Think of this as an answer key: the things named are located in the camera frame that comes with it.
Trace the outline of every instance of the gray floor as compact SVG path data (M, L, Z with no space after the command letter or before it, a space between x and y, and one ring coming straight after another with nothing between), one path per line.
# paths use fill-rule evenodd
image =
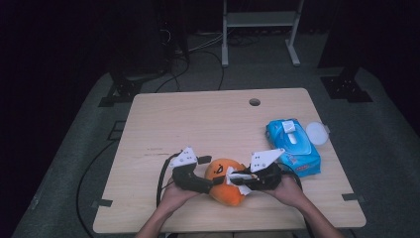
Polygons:
M285 35L261 37L246 48L230 48L230 66L225 68L221 89L304 87L309 91L322 121L331 130L331 141L361 203L367 225L354 229L357 237L416 237L420 234L420 140L385 94L380 82L361 69L356 80L373 102L349 103L330 99L320 76L335 75L340 68L318 69L327 35L298 35L296 51L300 67L292 66ZM191 37L191 47L207 39ZM206 51L220 56L220 47ZM174 62L174 73L183 71L182 60ZM178 78L181 91L217 90L222 69L214 56L192 54L188 71ZM142 93L152 93L171 76L147 82ZM76 193L80 187L80 216L95 237L133 237L133 234L94 234L95 201L101 198L118 142L107 140L114 123L125 120L130 103L98 107L112 81L99 78L82 105L58 150L37 198L28 208L14 237L88 237L77 219ZM160 92L176 91L174 81ZM347 237L352 233L343 230ZM306 232L297 231L299 237Z

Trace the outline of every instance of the white lid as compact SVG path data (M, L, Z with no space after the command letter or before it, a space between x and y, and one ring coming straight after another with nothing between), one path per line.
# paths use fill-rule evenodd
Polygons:
M320 122L311 122L306 126L306 134L309 141L315 146L322 146L328 141L328 133L324 124Z

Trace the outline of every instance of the human hand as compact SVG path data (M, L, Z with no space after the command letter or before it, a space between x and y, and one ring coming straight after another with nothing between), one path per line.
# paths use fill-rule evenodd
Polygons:
M184 190L177 186L173 179L170 178L167 186L164 189L163 196L160 200L158 208L164 209L167 212L174 212L181 207L188 199L199 195L199 192Z
M282 176L281 183L274 190L263 190L283 204L298 207L308 198L290 175Z

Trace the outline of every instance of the plush toy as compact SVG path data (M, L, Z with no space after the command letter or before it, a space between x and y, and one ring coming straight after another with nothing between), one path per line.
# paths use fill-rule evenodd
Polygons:
M207 167L205 177L212 180L216 177L225 176L228 167L232 167L236 171L242 171L246 168L234 160L218 159ZM245 196L240 193L237 186L226 184L226 179L222 184L213 186L209 194L222 204L237 206L244 200Z

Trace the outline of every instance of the blue package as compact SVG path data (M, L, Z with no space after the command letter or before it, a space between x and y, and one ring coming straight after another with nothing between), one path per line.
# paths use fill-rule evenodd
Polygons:
M299 177L321 173L321 157L296 119L270 121L265 134L274 149L285 150L278 161L290 166Z

